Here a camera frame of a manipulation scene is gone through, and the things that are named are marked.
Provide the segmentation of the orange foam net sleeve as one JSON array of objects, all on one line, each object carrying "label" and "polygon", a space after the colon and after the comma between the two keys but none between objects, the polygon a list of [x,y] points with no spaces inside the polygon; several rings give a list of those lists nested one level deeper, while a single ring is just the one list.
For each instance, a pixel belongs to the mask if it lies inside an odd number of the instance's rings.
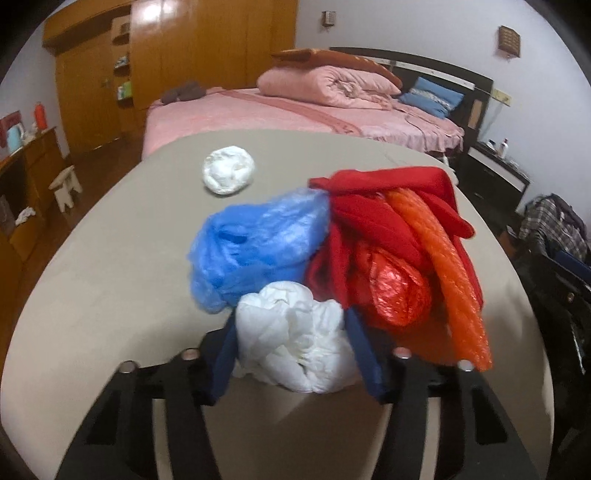
[{"label": "orange foam net sleeve", "polygon": [[464,264],[443,225],[414,191],[399,188],[387,195],[391,207],[417,234],[431,258],[448,313],[454,352],[478,370],[493,367],[493,358],[480,304]]}]

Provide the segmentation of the red plastic bag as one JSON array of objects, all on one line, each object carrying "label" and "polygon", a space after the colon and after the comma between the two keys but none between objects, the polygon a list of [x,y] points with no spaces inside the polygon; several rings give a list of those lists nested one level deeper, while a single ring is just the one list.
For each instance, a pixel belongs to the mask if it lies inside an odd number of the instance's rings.
[{"label": "red plastic bag", "polygon": [[366,241],[356,242],[353,249],[348,294],[370,326],[394,332],[426,321],[433,302],[428,278]]}]

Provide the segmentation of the white plastic bag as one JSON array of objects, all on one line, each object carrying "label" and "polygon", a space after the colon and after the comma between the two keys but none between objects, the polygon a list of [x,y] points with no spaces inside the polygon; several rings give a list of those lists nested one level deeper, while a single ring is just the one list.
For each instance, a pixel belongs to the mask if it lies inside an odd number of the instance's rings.
[{"label": "white plastic bag", "polygon": [[361,379],[341,304],[316,300],[300,283],[273,282],[242,296],[235,324],[236,378],[301,394],[335,393]]}]

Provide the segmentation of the blue plastic bag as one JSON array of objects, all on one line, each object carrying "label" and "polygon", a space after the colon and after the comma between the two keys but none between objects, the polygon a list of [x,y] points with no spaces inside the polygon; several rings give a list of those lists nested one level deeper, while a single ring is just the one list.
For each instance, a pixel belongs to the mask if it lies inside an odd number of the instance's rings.
[{"label": "blue plastic bag", "polygon": [[301,283],[329,233],[330,220],[328,193],[311,188],[212,214],[187,255],[194,301],[214,314],[267,284]]}]

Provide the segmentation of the black trash bag bin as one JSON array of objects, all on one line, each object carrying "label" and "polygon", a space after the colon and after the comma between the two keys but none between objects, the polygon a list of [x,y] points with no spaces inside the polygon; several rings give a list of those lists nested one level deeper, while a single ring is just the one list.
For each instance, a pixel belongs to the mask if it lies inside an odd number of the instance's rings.
[{"label": "black trash bag bin", "polygon": [[549,479],[590,477],[590,285],[531,249],[514,261],[542,335],[554,389]]}]

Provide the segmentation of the plaid fabric bag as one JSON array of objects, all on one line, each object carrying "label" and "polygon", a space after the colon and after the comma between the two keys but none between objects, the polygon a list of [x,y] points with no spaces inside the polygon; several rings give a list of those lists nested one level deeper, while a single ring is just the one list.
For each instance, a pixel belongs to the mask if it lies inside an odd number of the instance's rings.
[{"label": "plaid fabric bag", "polygon": [[557,194],[538,196],[526,204],[518,238],[525,241],[534,236],[549,240],[578,260],[585,261],[587,258],[586,224]]}]

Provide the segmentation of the white cloth in cabinet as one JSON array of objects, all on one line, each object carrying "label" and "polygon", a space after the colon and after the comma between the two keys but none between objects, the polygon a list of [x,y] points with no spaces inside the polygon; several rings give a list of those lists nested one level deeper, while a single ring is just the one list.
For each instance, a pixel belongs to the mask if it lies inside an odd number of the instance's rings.
[{"label": "white cloth in cabinet", "polygon": [[16,217],[15,225],[20,226],[20,225],[26,223],[29,218],[35,217],[36,215],[37,215],[36,210],[31,206],[27,206]]}]

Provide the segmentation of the wooden sideboard cabinet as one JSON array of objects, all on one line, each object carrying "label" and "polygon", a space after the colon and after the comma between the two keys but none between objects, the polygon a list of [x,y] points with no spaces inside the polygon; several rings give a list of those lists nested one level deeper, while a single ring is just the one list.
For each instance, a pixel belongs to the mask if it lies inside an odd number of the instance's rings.
[{"label": "wooden sideboard cabinet", "polygon": [[54,203],[49,185],[64,167],[54,128],[1,161],[1,200],[15,216],[28,207],[35,211],[11,233],[1,234],[2,320],[15,306],[24,265],[45,229],[45,214]]}]

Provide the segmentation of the black white nightstand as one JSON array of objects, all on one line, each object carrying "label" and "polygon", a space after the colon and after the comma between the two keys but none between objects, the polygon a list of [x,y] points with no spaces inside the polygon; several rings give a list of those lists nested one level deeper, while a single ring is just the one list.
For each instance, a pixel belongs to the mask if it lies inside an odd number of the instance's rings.
[{"label": "black white nightstand", "polygon": [[471,146],[457,161],[456,172],[462,192],[487,223],[504,226],[530,185],[519,166],[498,157],[480,142]]}]

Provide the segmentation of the small white wooden stool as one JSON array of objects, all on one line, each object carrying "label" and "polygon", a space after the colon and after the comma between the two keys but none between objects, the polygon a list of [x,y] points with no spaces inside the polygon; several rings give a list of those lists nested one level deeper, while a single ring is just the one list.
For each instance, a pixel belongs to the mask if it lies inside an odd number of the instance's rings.
[{"label": "small white wooden stool", "polygon": [[50,183],[49,190],[54,194],[56,203],[61,213],[72,209],[74,201],[71,192],[83,193],[83,188],[75,172],[75,166],[71,165],[63,169]]}]

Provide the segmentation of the white lotion bottle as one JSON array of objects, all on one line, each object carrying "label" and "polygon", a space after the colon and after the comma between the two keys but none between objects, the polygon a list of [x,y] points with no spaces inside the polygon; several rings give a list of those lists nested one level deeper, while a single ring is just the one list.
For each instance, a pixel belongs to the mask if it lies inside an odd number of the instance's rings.
[{"label": "white lotion bottle", "polygon": [[505,159],[508,152],[508,139],[505,138],[499,145],[497,155],[501,159]]}]

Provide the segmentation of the crumpled white paper ball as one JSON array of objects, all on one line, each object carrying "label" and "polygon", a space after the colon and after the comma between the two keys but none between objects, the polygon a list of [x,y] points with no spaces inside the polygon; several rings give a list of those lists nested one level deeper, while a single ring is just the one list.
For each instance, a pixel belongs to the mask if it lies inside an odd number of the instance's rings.
[{"label": "crumpled white paper ball", "polygon": [[256,173],[252,155],[238,146],[211,152],[202,164],[202,181],[217,196],[235,195],[249,186]]}]

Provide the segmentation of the light blue electric kettle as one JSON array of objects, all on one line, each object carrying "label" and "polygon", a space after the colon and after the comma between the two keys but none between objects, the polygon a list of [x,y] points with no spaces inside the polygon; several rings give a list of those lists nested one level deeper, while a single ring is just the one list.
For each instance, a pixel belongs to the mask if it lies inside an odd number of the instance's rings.
[{"label": "light blue electric kettle", "polygon": [[24,129],[21,123],[11,126],[7,130],[7,147],[10,155],[23,148]]}]

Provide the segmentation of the red thermos bottle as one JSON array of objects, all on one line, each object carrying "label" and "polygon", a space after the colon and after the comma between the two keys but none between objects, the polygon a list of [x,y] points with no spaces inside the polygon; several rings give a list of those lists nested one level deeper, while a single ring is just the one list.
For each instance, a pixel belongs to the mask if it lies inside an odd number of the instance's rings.
[{"label": "red thermos bottle", "polygon": [[37,102],[34,108],[35,123],[40,132],[48,129],[46,113],[41,102]]}]

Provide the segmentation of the black bed headboard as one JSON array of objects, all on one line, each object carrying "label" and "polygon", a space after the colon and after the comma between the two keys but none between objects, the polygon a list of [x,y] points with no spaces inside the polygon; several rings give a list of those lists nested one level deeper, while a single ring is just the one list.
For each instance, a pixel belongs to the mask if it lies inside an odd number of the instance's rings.
[{"label": "black bed headboard", "polygon": [[491,99],[492,79],[457,65],[410,53],[365,47],[331,47],[331,50],[365,57],[385,66],[403,81],[404,92],[423,77],[462,93],[464,98],[450,118],[464,129],[464,151],[477,143]]}]

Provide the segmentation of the blue pillow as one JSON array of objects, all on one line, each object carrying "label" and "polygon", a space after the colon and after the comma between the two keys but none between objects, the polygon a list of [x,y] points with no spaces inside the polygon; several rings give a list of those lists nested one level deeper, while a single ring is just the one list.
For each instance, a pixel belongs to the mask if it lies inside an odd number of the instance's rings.
[{"label": "blue pillow", "polygon": [[463,99],[464,94],[424,77],[419,77],[413,87],[398,98],[402,104],[419,108],[440,119],[448,118]]}]

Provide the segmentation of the red picture box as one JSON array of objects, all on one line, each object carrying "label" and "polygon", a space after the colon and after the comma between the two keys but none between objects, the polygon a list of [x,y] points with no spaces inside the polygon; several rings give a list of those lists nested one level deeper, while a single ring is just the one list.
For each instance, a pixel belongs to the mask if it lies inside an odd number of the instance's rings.
[{"label": "red picture box", "polygon": [[2,148],[7,147],[7,139],[8,139],[8,130],[13,126],[22,122],[21,112],[19,110],[14,111],[6,116],[2,117],[0,120],[1,124],[1,134],[0,134],[0,146]]}]

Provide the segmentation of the pink covered bed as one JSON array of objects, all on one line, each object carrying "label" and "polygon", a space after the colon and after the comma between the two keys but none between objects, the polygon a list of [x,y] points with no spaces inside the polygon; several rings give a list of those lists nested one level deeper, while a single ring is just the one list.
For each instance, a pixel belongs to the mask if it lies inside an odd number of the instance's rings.
[{"label": "pink covered bed", "polygon": [[349,135],[428,154],[460,151],[467,144],[464,129],[452,120],[398,101],[391,110],[347,109],[266,97],[256,89],[213,89],[197,100],[152,103],[142,155],[193,134],[260,129]]}]

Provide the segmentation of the dark grey clothes on bed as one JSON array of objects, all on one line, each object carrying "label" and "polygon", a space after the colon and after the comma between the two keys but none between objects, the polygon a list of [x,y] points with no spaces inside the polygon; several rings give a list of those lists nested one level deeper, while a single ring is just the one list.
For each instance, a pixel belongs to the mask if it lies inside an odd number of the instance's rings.
[{"label": "dark grey clothes on bed", "polygon": [[197,100],[206,95],[206,90],[197,82],[189,81],[179,87],[172,88],[164,92],[160,97],[160,102],[163,105],[168,105],[174,102],[184,102]]}]

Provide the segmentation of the folded pink quilt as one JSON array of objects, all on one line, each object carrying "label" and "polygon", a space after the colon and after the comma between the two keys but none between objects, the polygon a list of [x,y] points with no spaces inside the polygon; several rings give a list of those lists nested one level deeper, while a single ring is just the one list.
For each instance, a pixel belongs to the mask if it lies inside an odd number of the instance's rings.
[{"label": "folded pink quilt", "polygon": [[402,94],[377,73],[335,66],[273,67],[259,76],[256,86],[264,96],[342,109],[391,110]]}]

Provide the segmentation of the wooden wardrobe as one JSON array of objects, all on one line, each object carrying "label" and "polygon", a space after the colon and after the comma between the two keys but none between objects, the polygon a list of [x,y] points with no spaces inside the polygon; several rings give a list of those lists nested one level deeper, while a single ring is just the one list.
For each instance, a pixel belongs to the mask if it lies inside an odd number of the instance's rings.
[{"label": "wooden wardrobe", "polygon": [[69,150],[142,129],[150,105],[190,80],[252,87],[294,47],[296,1],[75,1],[45,22]]}]

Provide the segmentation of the brown folded blanket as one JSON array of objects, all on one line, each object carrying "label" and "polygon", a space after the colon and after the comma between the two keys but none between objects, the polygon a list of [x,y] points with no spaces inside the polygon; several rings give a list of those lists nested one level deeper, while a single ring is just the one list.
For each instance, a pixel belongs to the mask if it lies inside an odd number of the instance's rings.
[{"label": "brown folded blanket", "polygon": [[277,66],[300,69],[314,69],[322,66],[348,68],[381,75],[399,89],[404,86],[403,81],[383,65],[353,54],[334,50],[304,48],[287,49],[273,53],[271,56]]}]

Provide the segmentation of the brown wall plaque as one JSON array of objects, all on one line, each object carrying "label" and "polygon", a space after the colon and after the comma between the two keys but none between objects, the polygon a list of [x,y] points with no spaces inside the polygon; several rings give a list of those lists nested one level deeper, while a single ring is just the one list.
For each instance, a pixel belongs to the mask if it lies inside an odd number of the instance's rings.
[{"label": "brown wall plaque", "polygon": [[498,45],[500,52],[506,54],[509,58],[521,57],[521,37],[512,28],[500,26],[498,28]]}]

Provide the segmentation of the small wall switch box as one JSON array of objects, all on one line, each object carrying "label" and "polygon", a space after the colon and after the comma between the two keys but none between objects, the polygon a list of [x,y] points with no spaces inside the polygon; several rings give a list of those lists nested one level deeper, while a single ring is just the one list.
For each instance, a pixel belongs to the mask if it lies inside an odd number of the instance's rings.
[{"label": "small wall switch box", "polygon": [[322,26],[325,28],[331,28],[335,26],[335,11],[322,11]]}]

